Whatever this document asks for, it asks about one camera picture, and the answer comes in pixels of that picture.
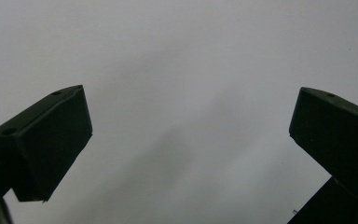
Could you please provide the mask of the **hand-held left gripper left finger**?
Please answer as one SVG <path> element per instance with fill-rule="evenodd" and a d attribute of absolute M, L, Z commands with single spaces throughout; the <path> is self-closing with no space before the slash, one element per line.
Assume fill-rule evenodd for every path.
<path fill-rule="evenodd" d="M 92 137 L 81 85 L 55 91 L 0 125 L 0 197 L 47 201 Z"/>

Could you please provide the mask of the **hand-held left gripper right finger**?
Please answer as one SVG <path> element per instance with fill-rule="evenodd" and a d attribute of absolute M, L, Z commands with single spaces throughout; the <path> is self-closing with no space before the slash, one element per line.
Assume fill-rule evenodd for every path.
<path fill-rule="evenodd" d="M 290 136 L 358 198 L 358 105 L 333 93 L 300 89 Z"/>

